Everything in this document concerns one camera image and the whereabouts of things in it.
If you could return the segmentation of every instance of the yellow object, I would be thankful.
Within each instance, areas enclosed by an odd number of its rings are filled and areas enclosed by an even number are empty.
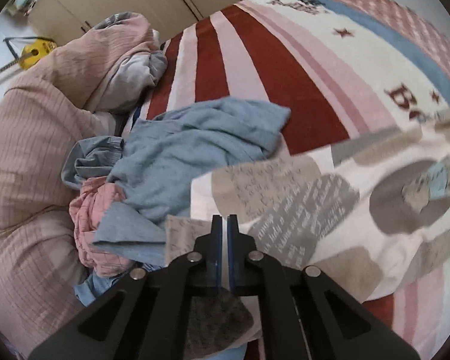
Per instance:
[[[19,58],[15,58],[5,66],[2,66],[0,68],[0,73],[3,73],[16,64],[18,64],[23,70],[31,68],[43,57],[50,54],[54,49],[56,49],[55,42],[47,39],[37,38],[35,42],[33,42],[32,44],[28,44],[23,48],[22,55]]]
[[[45,39],[37,39],[32,44],[28,44],[23,48],[22,57],[20,58],[20,62],[18,65],[23,69],[27,70],[31,68],[34,64],[40,61],[44,56],[50,54],[53,50],[56,49],[56,43],[50,40]]]

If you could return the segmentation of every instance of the grey cloth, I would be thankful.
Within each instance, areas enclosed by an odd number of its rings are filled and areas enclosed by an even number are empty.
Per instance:
[[[201,359],[225,350],[252,326],[250,311],[225,288],[216,297],[193,297],[183,359]]]
[[[95,270],[92,270],[88,278],[81,284],[73,286],[75,296],[82,302],[84,306],[89,306],[92,304],[100,295],[102,295],[106,290],[111,288],[117,281],[119,281],[123,276],[128,274],[133,268],[141,267],[148,272],[156,271],[162,269],[161,266],[151,265],[151,264],[135,264],[132,268],[126,270],[122,274],[118,274],[113,277],[100,277],[97,275]]]
[[[164,221],[168,214],[189,216],[191,181],[219,167],[266,159],[289,114],[269,102],[224,98],[137,121],[107,179],[127,198],[111,204],[93,244],[163,265]]]
[[[138,14],[133,12],[117,13],[97,24],[94,29],[125,25],[124,20],[136,15]],[[118,66],[110,69],[83,108],[114,113],[130,111],[137,104],[142,91],[155,87],[167,69],[167,58],[159,50],[158,38],[158,32],[150,29],[146,42],[118,60]]]
[[[63,183],[80,191],[85,180],[108,176],[115,163],[122,158],[122,149],[123,139],[120,137],[93,137],[78,141],[63,165]]]

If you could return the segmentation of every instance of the bedsheet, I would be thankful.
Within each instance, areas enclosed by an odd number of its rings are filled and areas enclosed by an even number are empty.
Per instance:
[[[134,120],[231,95],[291,109],[279,155],[385,128],[450,106],[450,42],[390,0],[245,0],[164,44],[168,69]],[[450,334],[450,259],[366,302],[430,359]]]

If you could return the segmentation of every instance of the light blue cloth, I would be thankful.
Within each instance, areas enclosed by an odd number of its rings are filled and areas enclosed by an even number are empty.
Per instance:
[[[380,23],[374,17],[353,9],[346,4],[335,0],[318,0],[327,9],[349,17],[355,23],[372,31],[380,38],[391,44],[417,68],[419,68],[432,84],[439,90],[443,97],[450,103],[450,79],[442,69],[428,55],[425,55],[418,46],[410,40],[404,38],[393,28]]]
[[[207,360],[243,360],[247,352],[247,344],[243,344],[238,348],[231,348],[217,353],[215,356],[208,357]]]
[[[93,137],[78,141],[63,165],[63,183],[80,191],[85,180],[108,176],[113,165],[122,158],[122,148],[123,139],[120,137]]]
[[[162,269],[161,266],[151,264],[143,264],[142,268],[147,270],[148,272]],[[106,290],[111,288],[111,286],[113,286],[124,275],[130,272],[131,269],[132,268],[114,277],[99,277],[97,276],[96,272],[93,271],[82,284],[78,284],[73,287],[75,296],[80,302],[83,303],[84,306],[89,306]]]
[[[289,114],[269,102],[223,98],[138,120],[107,179],[127,198],[105,212],[93,244],[162,266],[165,218],[190,216],[192,180],[219,167],[269,157]]]

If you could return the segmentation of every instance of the crumpled clothing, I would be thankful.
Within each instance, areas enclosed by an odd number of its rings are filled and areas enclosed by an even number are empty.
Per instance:
[[[93,137],[78,141],[63,165],[63,183],[79,191],[85,180],[108,176],[122,158],[122,148],[123,139],[120,137]]]
[[[97,24],[95,30],[120,27],[136,13],[112,15]],[[147,23],[144,41],[123,54],[108,71],[100,85],[84,106],[86,110],[128,112],[144,88],[154,88],[167,69],[167,58],[158,39],[158,32]]]
[[[133,261],[116,256],[92,245],[95,231],[112,202],[125,199],[121,187],[107,183],[106,176],[85,180],[80,195],[70,203],[70,216],[75,224],[74,238],[78,256],[84,266],[94,268],[101,278],[123,273]]]
[[[141,267],[148,272],[157,271],[163,267],[152,265],[152,264],[142,264],[133,265],[121,274],[113,277],[99,277],[95,271],[91,272],[85,281],[81,284],[77,284],[73,287],[75,296],[77,299],[83,303],[84,306],[91,305],[100,295],[102,295],[106,290],[111,288],[117,281],[119,281],[124,275],[126,275],[131,268]]]
[[[189,215],[193,178],[227,164],[266,159],[289,114],[273,103],[228,97],[139,120],[107,179],[120,185],[127,199],[111,204],[94,245],[163,265],[166,216]]]

